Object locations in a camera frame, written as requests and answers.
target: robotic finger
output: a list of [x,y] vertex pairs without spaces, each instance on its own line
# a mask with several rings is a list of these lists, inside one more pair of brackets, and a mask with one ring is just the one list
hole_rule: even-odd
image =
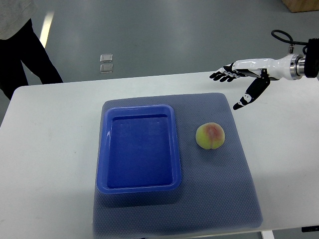
[[245,95],[240,99],[238,103],[233,106],[234,110],[240,109],[250,103],[253,103],[270,85],[270,79],[267,74],[267,70],[262,70],[261,77],[256,78],[253,83],[248,87]]

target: white table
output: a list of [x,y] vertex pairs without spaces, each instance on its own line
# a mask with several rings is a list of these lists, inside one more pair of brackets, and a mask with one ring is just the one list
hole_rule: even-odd
[[[0,238],[92,238],[104,102],[221,92],[232,107],[253,80],[220,83],[210,74],[19,88],[0,127]],[[272,82],[233,116],[264,218],[251,231],[319,225],[318,80]]]

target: concrete floor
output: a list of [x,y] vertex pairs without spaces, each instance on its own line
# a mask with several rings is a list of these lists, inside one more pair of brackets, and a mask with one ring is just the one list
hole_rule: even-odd
[[[41,0],[32,18],[40,36],[54,11],[46,50],[64,82],[214,71],[240,59],[284,57],[295,41],[319,37],[319,11],[290,13],[280,0]],[[113,54],[113,73],[100,74],[100,55]],[[297,46],[295,53],[302,53]],[[30,85],[40,80],[25,69]],[[0,92],[0,123],[9,100]],[[276,239],[314,239],[301,229]],[[217,239],[261,239],[260,233]]]

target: robotic hand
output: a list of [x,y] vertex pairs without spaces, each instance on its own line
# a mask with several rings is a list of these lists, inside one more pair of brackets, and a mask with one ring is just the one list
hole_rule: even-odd
[[[290,40],[284,40],[274,33],[286,35]],[[303,75],[315,78],[319,72],[319,39],[310,39],[308,43],[295,42],[291,36],[280,30],[273,30],[272,35],[290,44],[289,54],[279,60],[270,58],[248,59],[235,61],[232,64],[220,68],[210,78],[214,81],[231,82],[239,77],[251,76],[256,79],[248,87],[245,95],[233,107],[234,110],[254,102],[269,86],[270,81],[286,78],[288,80],[300,79]],[[293,54],[294,44],[305,45],[303,54]]]

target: blue plastic tray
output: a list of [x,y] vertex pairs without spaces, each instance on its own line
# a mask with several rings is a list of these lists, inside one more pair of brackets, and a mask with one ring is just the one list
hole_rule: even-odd
[[106,111],[97,170],[104,194],[173,190],[181,182],[174,110],[168,105]]

